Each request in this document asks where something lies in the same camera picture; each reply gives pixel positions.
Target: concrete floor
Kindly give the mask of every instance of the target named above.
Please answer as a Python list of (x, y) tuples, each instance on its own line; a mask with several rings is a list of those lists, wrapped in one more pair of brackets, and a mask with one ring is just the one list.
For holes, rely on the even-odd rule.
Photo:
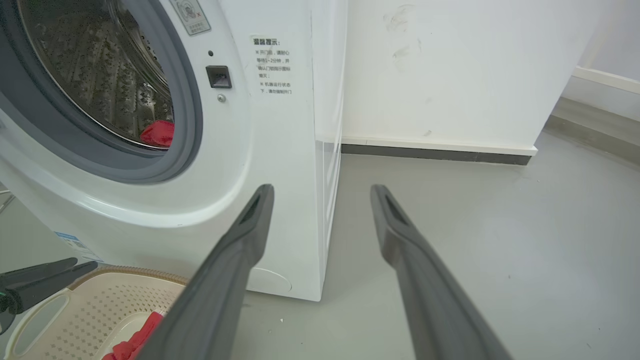
[[(514, 359), (637, 358), (640, 169), (546, 133), (536, 146), (527, 167), (343, 155), (322, 301), (247, 293), (232, 359), (413, 358), (374, 233), (374, 183), (390, 188)], [(46, 249), (34, 246), (47, 236)], [(0, 272), (65, 256), (19, 202), (0, 215), (0, 240)]]

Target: warning sticker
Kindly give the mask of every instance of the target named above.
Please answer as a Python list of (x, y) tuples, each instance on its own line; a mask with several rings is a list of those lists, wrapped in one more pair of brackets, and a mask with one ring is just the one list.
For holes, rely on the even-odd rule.
[(291, 50), (274, 37), (254, 36), (250, 41), (260, 94), (267, 96), (293, 94)]
[(198, 0), (171, 0), (171, 4), (189, 35), (203, 33), (211, 29)]
[(87, 260), (100, 261), (101, 263), (104, 262), (93, 251), (91, 251), (88, 247), (84, 246), (84, 244), (75, 236), (64, 234), (64, 233), (58, 233), (56, 231), (55, 233), (56, 235), (58, 235), (58, 237), (62, 241), (64, 241), (67, 245), (69, 245), (72, 249), (74, 249), (78, 253), (78, 255), (80, 255), (82, 258), (85, 258)]

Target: washing machine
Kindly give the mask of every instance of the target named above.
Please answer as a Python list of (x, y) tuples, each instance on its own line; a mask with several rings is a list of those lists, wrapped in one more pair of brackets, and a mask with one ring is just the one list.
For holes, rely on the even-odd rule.
[(347, 6), (4, 0), (0, 182), (79, 258), (183, 276), (272, 184), (248, 289), (320, 300)]

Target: laundry basket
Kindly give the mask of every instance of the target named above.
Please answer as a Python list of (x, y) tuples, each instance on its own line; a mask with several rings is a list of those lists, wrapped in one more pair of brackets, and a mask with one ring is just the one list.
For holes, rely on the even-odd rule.
[[(9, 339), (5, 359), (102, 359), (140, 330), (151, 312), (167, 312), (186, 283), (153, 270), (98, 268), (28, 311)], [(60, 307), (44, 329), (29, 326), (53, 302)]]

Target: red cloth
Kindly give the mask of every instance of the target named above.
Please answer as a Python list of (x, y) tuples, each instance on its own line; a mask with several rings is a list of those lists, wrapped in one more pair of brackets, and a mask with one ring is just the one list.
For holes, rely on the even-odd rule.
[(151, 313), (140, 331), (136, 331), (129, 341), (114, 346), (113, 352), (106, 354), (102, 360), (134, 360), (162, 319), (159, 313)]
[(156, 120), (140, 134), (140, 140), (149, 145), (169, 147), (173, 141), (174, 129), (173, 122)]

